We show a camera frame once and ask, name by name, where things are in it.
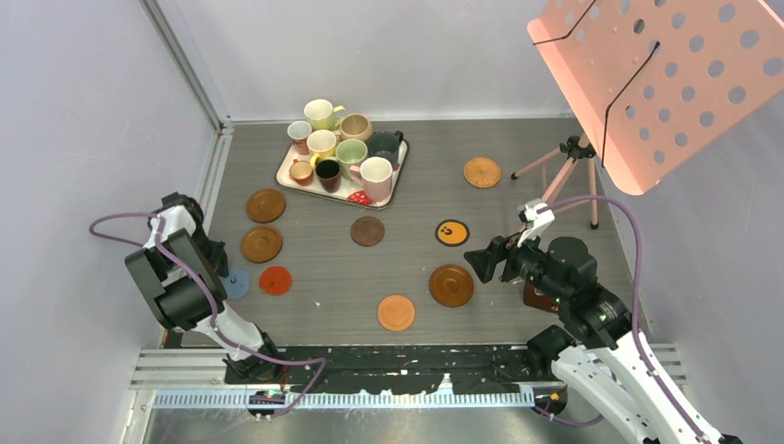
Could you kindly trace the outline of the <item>dark brown ridged coaster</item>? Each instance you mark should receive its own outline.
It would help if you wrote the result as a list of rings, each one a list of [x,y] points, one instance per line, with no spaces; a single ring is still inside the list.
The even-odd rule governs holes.
[[[460,265],[442,265],[430,276],[429,292],[431,297],[443,306],[461,307],[473,296],[473,278]]]

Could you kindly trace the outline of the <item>woven rattan coaster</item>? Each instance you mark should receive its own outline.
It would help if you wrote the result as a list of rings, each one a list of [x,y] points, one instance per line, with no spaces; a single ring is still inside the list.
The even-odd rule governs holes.
[[[479,189],[492,188],[500,181],[500,166],[490,158],[475,157],[463,168],[463,176],[472,186]]]

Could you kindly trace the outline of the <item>dark walnut round coaster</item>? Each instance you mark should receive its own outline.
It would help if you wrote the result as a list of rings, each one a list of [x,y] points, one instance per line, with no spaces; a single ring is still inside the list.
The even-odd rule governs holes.
[[[384,238],[386,230],[383,222],[377,217],[363,216],[353,222],[349,234],[358,245],[371,247]]]

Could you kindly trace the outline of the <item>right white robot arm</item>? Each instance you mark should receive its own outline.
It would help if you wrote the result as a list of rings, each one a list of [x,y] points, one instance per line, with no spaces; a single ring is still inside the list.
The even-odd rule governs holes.
[[[554,300],[559,325],[530,339],[528,367],[540,379],[556,377],[589,401],[630,443],[738,443],[720,432],[686,399],[657,360],[632,313],[597,279],[597,262],[582,240],[493,238],[464,255],[477,277],[489,282],[520,278]]]

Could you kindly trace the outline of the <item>brown ridged wooden coaster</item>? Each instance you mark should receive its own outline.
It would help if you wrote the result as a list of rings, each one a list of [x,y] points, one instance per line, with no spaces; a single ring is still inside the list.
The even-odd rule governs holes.
[[[277,228],[271,225],[259,225],[243,235],[240,252],[246,260],[261,264],[276,258],[282,246],[283,238]]]

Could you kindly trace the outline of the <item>blue round coaster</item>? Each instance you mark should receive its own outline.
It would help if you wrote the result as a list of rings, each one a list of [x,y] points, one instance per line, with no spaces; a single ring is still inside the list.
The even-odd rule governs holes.
[[[231,268],[226,277],[220,277],[227,299],[236,301],[245,297],[251,287],[250,274],[243,269]]]

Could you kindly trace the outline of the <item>light orange round coaster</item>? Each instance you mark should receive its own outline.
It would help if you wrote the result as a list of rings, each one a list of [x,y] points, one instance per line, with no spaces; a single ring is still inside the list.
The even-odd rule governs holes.
[[[416,310],[408,297],[393,294],[380,301],[376,316],[383,328],[398,332],[408,329],[413,324]]]

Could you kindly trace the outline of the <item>red apple smiley coaster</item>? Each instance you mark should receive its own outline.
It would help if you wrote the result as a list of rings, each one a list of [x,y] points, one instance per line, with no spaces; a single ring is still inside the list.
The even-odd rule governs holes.
[[[260,289],[271,296],[286,294],[293,283],[292,276],[287,268],[280,265],[267,267],[259,277]]]

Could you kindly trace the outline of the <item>orange black smiley coaster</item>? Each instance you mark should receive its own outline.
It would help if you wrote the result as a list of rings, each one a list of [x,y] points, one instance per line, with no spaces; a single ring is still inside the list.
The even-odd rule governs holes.
[[[457,219],[445,219],[435,228],[436,240],[447,247],[463,245],[470,236],[469,227]]]

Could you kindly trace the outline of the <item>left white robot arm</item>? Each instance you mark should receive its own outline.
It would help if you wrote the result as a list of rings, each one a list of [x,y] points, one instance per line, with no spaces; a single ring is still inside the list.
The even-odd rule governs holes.
[[[158,323],[195,331],[224,349],[227,380],[271,383],[284,360],[267,333],[227,303],[227,254],[210,240],[197,201],[173,192],[147,217],[149,239],[125,258],[125,267]]]

